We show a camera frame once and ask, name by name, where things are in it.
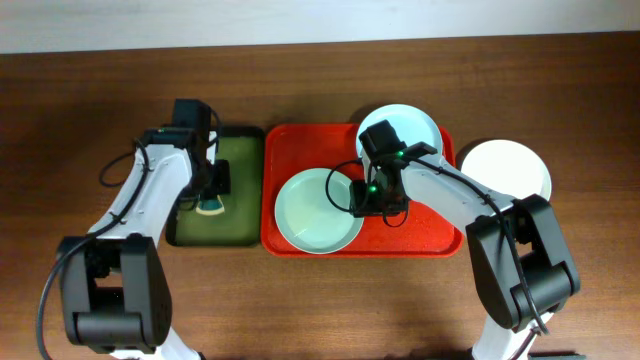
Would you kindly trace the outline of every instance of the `wood grain surface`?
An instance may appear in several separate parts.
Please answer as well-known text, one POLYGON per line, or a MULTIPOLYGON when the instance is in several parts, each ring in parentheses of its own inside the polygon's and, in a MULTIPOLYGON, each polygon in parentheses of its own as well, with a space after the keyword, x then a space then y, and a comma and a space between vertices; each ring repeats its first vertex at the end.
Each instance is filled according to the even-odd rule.
MULTIPOLYGON (((640 34, 459 38, 0 57, 0 358, 36 359, 37 300, 65 235, 117 190, 100 168, 199 98, 227 123, 357 122, 406 103, 457 149, 522 142, 546 162, 582 292, 535 351, 640 353, 640 34)), ((128 173, 113 170, 112 180, 128 173)), ((485 311, 466 245, 453 257, 282 259, 261 247, 159 249, 173 325, 208 359, 381 359, 465 350, 485 311)), ((69 344, 59 292, 45 335, 69 344)))

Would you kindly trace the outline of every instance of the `white plate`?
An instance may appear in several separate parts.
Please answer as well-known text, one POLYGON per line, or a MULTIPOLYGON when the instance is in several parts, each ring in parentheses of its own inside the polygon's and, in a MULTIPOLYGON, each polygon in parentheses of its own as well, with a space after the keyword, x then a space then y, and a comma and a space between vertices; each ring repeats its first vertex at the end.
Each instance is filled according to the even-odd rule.
POLYGON ((528 147, 510 140, 490 140, 474 147, 460 168, 484 186, 523 199, 538 194, 551 198, 551 175, 528 147))
MULTIPOLYGON (((295 248, 311 254, 336 252, 358 235, 363 218, 336 209, 325 193, 329 169, 310 169, 296 174, 276 198, 276 224, 295 248)), ((339 172, 331 175, 329 193, 336 204, 349 207, 351 180, 339 172)))
MULTIPOLYGON (((424 141, 442 154, 442 135, 438 125, 424 111, 409 105, 387 105, 374 110, 360 124, 358 136, 369 126, 383 120, 389 121, 398 139, 404 141, 407 146, 424 141)), ((356 136, 356 154, 362 156, 361 151, 362 144, 356 136)))

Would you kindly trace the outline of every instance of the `white bowl on red tray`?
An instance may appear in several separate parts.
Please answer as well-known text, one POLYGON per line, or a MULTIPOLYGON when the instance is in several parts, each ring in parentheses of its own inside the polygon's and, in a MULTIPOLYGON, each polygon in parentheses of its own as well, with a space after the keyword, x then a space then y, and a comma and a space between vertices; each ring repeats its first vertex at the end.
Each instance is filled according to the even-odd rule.
MULTIPOLYGON (((309 169, 289 179, 280 189, 275 205, 276 225, 296 249, 310 254, 329 254, 349 245, 358 235, 363 218, 336 209, 325 193, 329 169, 309 169)), ((334 172, 329 194, 348 208, 351 180, 334 172)))
POLYGON ((362 156, 362 144, 358 136, 369 126, 387 120, 396 131, 400 141, 404 141, 407 146, 418 142, 425 142, 438 150, 442 154, 442 135, 435 121, 424 111, 409 105, 394 104, 378 108, 367 115, 358 128, 356 136, 356 154, 362 156))

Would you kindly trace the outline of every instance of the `white wall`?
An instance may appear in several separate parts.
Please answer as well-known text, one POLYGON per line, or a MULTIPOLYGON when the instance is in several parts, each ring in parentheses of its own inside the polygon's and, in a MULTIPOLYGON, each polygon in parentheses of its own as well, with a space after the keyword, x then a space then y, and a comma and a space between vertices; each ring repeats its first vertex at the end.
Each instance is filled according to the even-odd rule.
POLYGON ((0 0, 0 52, 640 30, 640 0, 0 0))

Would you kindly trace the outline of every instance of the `green tray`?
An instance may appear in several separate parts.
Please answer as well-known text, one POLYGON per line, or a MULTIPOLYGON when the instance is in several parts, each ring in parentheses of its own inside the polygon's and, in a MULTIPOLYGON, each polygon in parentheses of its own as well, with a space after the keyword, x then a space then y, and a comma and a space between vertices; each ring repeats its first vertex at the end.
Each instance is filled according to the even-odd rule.
POLYGON ((252 246, 260 241, 264 132, 256 127, 225 128, 216 159, 229 161, 231 193, 221 195, 224 213, 205 216, 176 207, 167 222, 174 246, 252 246))

